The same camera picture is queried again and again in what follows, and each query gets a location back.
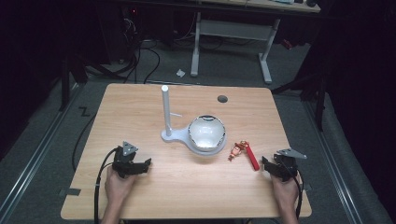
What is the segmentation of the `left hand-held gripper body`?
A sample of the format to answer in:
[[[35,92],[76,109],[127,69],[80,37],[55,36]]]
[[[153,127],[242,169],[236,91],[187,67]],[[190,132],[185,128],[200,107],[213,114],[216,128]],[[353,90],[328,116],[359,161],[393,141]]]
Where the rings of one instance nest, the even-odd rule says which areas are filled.
[[[116,148],[112,168],[119,177],[125,178],[127,175],[133,175],[133,169],[138,167],[134,165],[134,156],[137,150],[137,147],[126,141]]]

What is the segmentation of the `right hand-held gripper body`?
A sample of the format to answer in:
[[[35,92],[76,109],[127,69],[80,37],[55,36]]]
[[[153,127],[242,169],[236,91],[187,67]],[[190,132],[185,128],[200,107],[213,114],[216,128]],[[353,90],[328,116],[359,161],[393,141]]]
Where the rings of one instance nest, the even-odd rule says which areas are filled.
[[[274,160],[279,170],[277,175],[283,182],[297,176],[297,159],[307,159],[307,156],[293,148],[280,149],[274,155]]]

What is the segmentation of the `person's right hand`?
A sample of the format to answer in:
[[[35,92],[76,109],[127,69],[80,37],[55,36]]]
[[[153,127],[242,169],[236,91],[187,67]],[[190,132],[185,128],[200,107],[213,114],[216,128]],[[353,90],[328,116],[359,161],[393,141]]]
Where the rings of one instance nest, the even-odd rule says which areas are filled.
[[[276,203],[281,212],[293,212],[295,202],[299,196],[298,185],[293,179],[283,181],[279,177],[271,176]]]

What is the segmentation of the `person's left hand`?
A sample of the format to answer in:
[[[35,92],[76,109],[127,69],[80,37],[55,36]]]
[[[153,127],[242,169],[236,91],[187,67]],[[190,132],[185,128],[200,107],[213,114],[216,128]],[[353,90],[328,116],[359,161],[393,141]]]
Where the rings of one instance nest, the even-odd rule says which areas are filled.
[[[106,196],[108,204],[112,206],[122,205],[131,192],[135,175],[128,175],[122,178],[111,167],[106,172]]]

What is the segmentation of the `white stand with pole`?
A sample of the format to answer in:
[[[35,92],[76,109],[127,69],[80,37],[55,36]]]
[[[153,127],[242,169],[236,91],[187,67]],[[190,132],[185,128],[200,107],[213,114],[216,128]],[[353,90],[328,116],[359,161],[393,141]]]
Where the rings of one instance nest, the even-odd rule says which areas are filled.
[[[169,87],[167,85],[161,86],[162,97],[163,97],[163,115],[164,115],[164,130],[161,133],[161,137],[164,142],[180,142],[183,143],[190,151],[200,156],[213,156],[212,153],[203,153],[195,149],[190,141],[188,134],[188,126],[183,129],[173,129],[171,126],[171,112],[170,112],[170,101],[169,101]],[[226,145],[227,133],[224,141],[224,147]]]

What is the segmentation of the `white bowl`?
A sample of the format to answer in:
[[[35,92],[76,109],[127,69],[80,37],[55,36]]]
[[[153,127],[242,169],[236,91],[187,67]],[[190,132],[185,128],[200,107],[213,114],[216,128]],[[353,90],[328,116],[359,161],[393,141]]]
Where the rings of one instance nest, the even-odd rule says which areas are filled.
[[[216,154],[224,147],[226,130],[222,121],[214,116],[203,115],[194,119],[188,134],[193,147],[200,152]]]

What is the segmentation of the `black metal stand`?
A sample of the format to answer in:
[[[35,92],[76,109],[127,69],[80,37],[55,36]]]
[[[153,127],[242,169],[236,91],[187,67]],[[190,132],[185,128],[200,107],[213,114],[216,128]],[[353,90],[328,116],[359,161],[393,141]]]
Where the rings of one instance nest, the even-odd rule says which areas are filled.
[[[62,98],[61,111],[65,111],[70,101],[70,77],[73,77],[77,84],[85,84],[88,76],[85,72],[83,58],[77,54],[69,54],[62,61]]]
[[[280,94],[287,90],[301,90],[300,98],[302,101],[316,101],[314,113],[315,124],[322,132],[323,111],[325,108],[327,76],[324,74],[311,74],[303,77],[297,77],[292,82],[272,90],[272,94]]]

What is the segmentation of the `white-legged wooden desk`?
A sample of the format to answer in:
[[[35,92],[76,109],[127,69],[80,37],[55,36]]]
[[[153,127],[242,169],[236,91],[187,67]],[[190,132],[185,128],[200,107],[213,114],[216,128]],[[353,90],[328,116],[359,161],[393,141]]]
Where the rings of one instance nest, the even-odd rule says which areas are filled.
[[[268,9],[271,12],[291,12],[319,14],[320,7],[314,0],[196,0],[199,6],[207,3],[220,6],[240,6],[242,9]],[[202,35],[258,40],[266,43],[263,52],[258,54],[262,76],[266,84],[272,83],[267,57],[276,37],[281,22],[279,16],[270,19],[269,24],[247,21],[231,21],[230,19],[202,19],[196,13],[194,49],[191,59],[191,76],[199,74],[200,39]]]

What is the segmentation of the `metal floor rail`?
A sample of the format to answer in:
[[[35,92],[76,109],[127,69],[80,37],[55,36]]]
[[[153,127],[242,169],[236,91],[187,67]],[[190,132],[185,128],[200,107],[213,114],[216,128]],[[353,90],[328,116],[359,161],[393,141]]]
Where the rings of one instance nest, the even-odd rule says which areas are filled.
[[[332,154],[331,148],[327,142],[327,139],[323,133],[318,128],[318,125],[316,124],[316,119],[315,119],[315,111],[314,107],[307,102],[302,102],[302,105],[304,107],[304,110],[308,116],[308,119],[313,126],[316,136],[319,140],[320,144],[320,152],[324,158],[324,163],[327,167],[327,170],[330,174],[332,183],[334,185],[334,188],[337,192],[338,198],[344,208],[344,211],[346,212],[346,216],[349,220],[350,224],[362,224],[362,219],[361,215],[357,209],[357,206],[352,199],[349,187],[347,186],[347,183],[345,179],[342,176],[342,173],[336,163],[336,160]]]
[[[68,87],[69,99],[62,102],[62,85],[57,84],[49,98],[28,119],[27,126],[0,161],[0,224],[7,224],[29,187],[70,105],[83,90],[83,84]]]

